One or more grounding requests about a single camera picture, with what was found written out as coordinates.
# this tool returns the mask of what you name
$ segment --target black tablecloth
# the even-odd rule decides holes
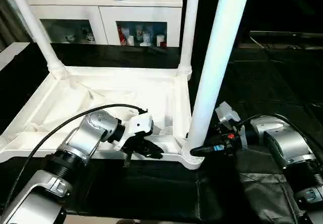
[[[64,64],[73,66],[176,68],[179,61],[176,48],[54,44],[54,49]],[[235,50],[217,104],[225,100],[242,119],[258,113],[280,113],[322,142],[322,53],[272,50],[270,54],[271,61],[261,50]],[[202,61],[193,56],[189,81],[192,105]],[[0,72],[2,97],[12,99],[5,105],[2,131],[47,74],[35,44]],[[14,84],[17,79],[24,83]],[[16,157],[0,164],[2,206],[24,160]],[[31,162],[19,188],[41,163],[39,158]],[[122,164],[121,160],[92,160],[65,204],[68,212],[224,223],[253,223],[255,215],[264,223],[295,223],[299,215],[291,189],[265,146],[251,144],[248,151],[239,151],[236,163],[221,156],[207,159],[196,171],[176,162],[132,161],[126,171]]]

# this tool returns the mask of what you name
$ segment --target black surface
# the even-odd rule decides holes
[[[127,48],[92,45],[54,45],[66,65],[109,67],[175,68],[177,49]],[[232,53],[217,104],[227,101],[246,118],[253,114],[285,115],[322,143],[323,84],[322,53],[316,51],[272,50],[269,62],[262,50],[235,50]],[[37,67],[18,66],[33,58]],[[202,57],[194,55],[189,81],[191,104],[197,91]],[[42,71],[35,69],[43,65]],[[7,105],[7,120],[13,117],[47,71],[34,44],[16,57],[0,76],[33,72],[23,88]],[[1,86],[2,96],[9,91]],[[25,159],[18,157],[0,164],[0,203]],[[20,188],[42,159],[28,166]],[[255,213],[263,223],[295,223],[299,210],[292,192],[264,146],[252,145],[238,152],[237,164],[221,157],[207,159],[197,171],[181,164],[161,161],[132,161],[125,172],[120,160],[92,160],[82,181],[65,207],[69,213],[183,222],[254,223]]]
[[[199,0],[195,43],[199,52],[206,51],[218,0]],[[323,33],[320,0],[247,0],[240,23],[237,42],[249,42],[250,31]],[[266,42],[290,43],[293,38],[265,38]],[[322,45],[321,38],[295,40]]]

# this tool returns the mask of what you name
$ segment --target glass cabinet door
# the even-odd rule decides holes
[[[40,19],[53,43],[96,44],[88,20]]]
[[[117,21],[120,45],[167,46],[167,22]]]
[[[109,45],[178,47],[181,8],[99,7]]]

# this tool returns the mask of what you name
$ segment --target white frame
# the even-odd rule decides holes
[[[177,7],[99,7],[107,41],[120,45],[117,21],[166,22],[167,46],[180,43],[182,8]]]
[[[88,20],[96,44],[107,45],[98,6],[30,6],[39,19]]]
[[[44,31],[39,27],[40,22],[34,17],[33,13],[30,10],[28,2],[26,0],[15,0],[15,1],[24,19],[26,20],[28,27],[31,29],[35,37],[35,40],[38,43],[43,55],[47,60],[48,70],[51,72],[50,76],[54,77],[56,80],[66,79],[67,70],[64,67],[64,65],[58,60],[51,45],[45,39]],[[180,145],[182,145],[183,147],[182,149],[180,149],[180,152],[176,154],[176,157],[173,156],[172,154],[165,153],[164,155],[167,155],[168,157],[163,160],[165,161],[172,160],[172,161],[181,162],[188,169],[197,169],[200,167],[201,163],[203,162],[203,158],[192,156],[190,154],[190,150],[192,148],[201,146],[205,140],[207,129],[210,123],[211,116],[214,111],[214,106],[219,94],[220,86],[225,74],[226,66],[230,57],[230,53],[232,51],[233,43],[239,28],[239,24],[244,11],[244,7],[246,5],[246,1],[247,0],[219,0],[217,13],[214,18],[212,32],[210,35],[208,49],[205,56],[202,75],[199,82],[199,88],[196,96],[194,112],[193,112],[192,121],[190,124],[188,139],[187,141],[185,139],[181,139],[181,141],[183,142],[180,143]],[[186,10],[187,15],[190,14],[191,7],[197,6],[196,3],[192,3],[190,2],[190,0],[188,0],[188,3],[187,3],[188,8]],[[118,17],[119,19],[117,20],[129,21],[127,20],[127,18],[124,18],[124,17],[128,17],[129,15],[134,15],[134,14],[137,14],[136,16],[139,18],[139,21],[156,21],[156,18],[158,18],[158,12],[156,12],[155,14],[150,14],[150,16],[148,17],[153,17],[150,20],[145,18],[147,16],[145,14],[147,11],[144,10],[138,14],[137,12],[139,11],[136,11],[134,8],[132,9],[133,10],[123,11],[127,13],[120,13],[119,14],[120,17]],[[174,19],[176,20],[179,18],[174,16],[172,13],[169,13],[170,11],[168,10],[169,9],[165,8],[164,10],[160,10],[159,12],[166,13],[170,17],[175,17],[175,18],[170,18],[170,21]],[[109,10],[104,9],[103,11],[105,14],[104,18],[108,22],[109,21],[111,22],[112,20],[108,20],[109,14],[106,14],[106,12],[109,12]],[[192,16],[190,18],[191,19],[188,20],[188,21],[192,20],[191,21],[192,23],[190,24],[195,24],[196,16]],[[182,54],[187,53],[187,50],[182,51],[181,53]],[[181,75],[181,72],[178,72],[178,73],[179,75],[177,76],[180,76],[182,78],[185,76],[185,74]],[[7,140],[5,138],[3,137],[0,138],[0,145],[6,142]]]

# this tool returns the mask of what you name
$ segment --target black cable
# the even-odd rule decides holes
[[[111,108],[111,107],[128,107],[128,108],[133,108],[133,109],[136,109],[139,111],[139,114],[143,114],[143,113],[146,113],[147,111],[137,107],[137,106],[134,106],[134,105],[130,105],[130,104],[106,104],[106,105],[102,105],[102,106],[99,106],[99,107],[96,107],[96,108],[93,108],[93,109],[89,109],[87,111],[84,111],[82,113],[79,113],[78,115],[64,121],[62,124],[60,124],[58,127],[56,127],[54,130],[52,130],[51,132],[49,132],[37,145],[36,147],[30,152],[29,156],[27,157],[26,159],[26,162],[25,164],[23,165],[23,167],[21,168],[10,192],[9,192],[9,195],[7,197],[7,200],[5,202],[5,206],[4,206],[4,210],[6,210],[6,208],[8,207],[10,201],[11,201],[11,198],[12,198],[12,195],[15,191],[15,188],[17,186],[17,183],[19,182],[19,179],[21,178],[21,175],[23,173],[23,171],[25,170],[27,164],[29,163],[29,161],[31,160],[31,158],[33,157],[33,155],[37,152],[37,150],[42,146],[42,144],[48,139],[50,138],[55,132],[57,132],[59,129],[61,129],[62,127],[64,127],[65,125],[67,125],[68,123],[72,122],[73,120],[77,119],[77,118],[80,118],[86,114],[89,114],[91,112],[94,112],[94,111],[97,111],[99,109],[105,109],[105,108]]]
[[[259,117],[264,117],[265,115],[263,114],[257,114],[257,115],[253,115],[248,117],[247,119],[244,119],[243,121],[238,122],[235,127],[240,129],[244,124],[248,123],[249,121],[255,119],[255,118],[259,118]]]

